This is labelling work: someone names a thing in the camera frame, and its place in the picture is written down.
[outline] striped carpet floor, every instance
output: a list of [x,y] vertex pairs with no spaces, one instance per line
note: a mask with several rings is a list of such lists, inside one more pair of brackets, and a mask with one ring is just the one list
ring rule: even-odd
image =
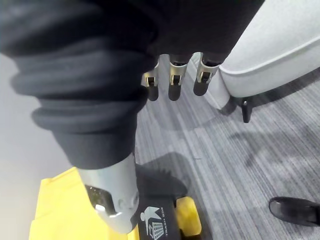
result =
[[274,218],[274,196],[320,202],[320,69],[257,95],[249,124],[241,109],[222,114],[193,94],[168,98],[168,57],[160,59],[159,99],[139,114],[137,162],[171,170],[198,206],[203,240],[319,240],[320,228]]

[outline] black chair leg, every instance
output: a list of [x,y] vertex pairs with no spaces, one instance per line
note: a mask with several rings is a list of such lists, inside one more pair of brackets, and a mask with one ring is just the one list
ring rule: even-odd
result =
[[244,99],[242,99],[241,109],[242,109],[243,122],[245,124],[250,122],[252,108],[253,106],[252,106],[251,97],[245,97]]

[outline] black fabric sleeve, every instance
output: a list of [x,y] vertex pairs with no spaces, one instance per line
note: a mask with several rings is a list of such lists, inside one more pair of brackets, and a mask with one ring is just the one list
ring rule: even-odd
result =
[[15,91],[39,99],[36,124],[71,164],[100,169],[134,150],[141,78],[157,56],[223,62],[263,2],[0,0],[0,52],[19,68]]
[[147,100],[142,74],[156,63],[145,54],[152,21],[128,1],[113,2],[1,0],[0,51],[20,70],[12,86],[39,99],[33,120],[81,169],[108,167],[134,150]]

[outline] yellow box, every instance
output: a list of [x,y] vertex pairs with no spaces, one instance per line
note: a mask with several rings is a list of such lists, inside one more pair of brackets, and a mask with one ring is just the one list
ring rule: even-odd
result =
[[41,181],[29,240],[139,240],[118,234],[95,213],[75,167]]

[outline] white wall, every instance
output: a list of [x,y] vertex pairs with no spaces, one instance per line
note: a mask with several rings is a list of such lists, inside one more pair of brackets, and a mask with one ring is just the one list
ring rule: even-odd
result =
[[14,63],[0,55],[0,238],[27,240],[41,179],[70,165],[51,133],[32,122],[37,101],[10,87],[15,73]]

